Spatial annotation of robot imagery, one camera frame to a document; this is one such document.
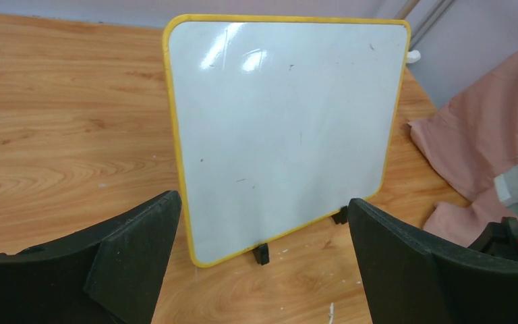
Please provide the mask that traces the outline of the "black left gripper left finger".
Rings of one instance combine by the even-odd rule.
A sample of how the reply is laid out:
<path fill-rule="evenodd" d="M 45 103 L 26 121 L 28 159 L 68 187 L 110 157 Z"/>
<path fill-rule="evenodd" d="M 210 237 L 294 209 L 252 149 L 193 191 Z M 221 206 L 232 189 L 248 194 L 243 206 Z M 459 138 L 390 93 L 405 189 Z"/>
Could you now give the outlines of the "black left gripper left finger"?
<path fill-rule="evenodd" d="M 174 190 L 68 236 L 0 253 L 0 323 L 150 323 L 175 240 Z"/>

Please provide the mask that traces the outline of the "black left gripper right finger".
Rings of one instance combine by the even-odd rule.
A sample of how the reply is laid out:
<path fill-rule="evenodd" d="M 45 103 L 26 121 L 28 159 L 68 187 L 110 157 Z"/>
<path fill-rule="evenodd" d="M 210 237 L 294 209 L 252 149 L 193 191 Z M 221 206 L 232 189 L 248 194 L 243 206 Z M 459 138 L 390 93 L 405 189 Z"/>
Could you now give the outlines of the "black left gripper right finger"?
<path fill-rule="evenodd" d="M 361 198 L 347 216 L 374 323 L 518 323 L 518 261 L 456 245 Z"/>

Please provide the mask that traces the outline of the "yellow framed whiteboard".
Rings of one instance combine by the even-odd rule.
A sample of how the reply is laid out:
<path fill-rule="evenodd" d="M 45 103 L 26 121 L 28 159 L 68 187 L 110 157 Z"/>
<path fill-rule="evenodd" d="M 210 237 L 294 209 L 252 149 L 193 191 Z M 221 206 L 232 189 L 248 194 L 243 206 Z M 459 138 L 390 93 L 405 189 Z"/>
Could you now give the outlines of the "yellow framed whiteboard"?
<path fill-rule="evenodd" d="M 382 186 L 404 20 L 183 14 L 163 62 L 190 258 L 212 267 Z"/>

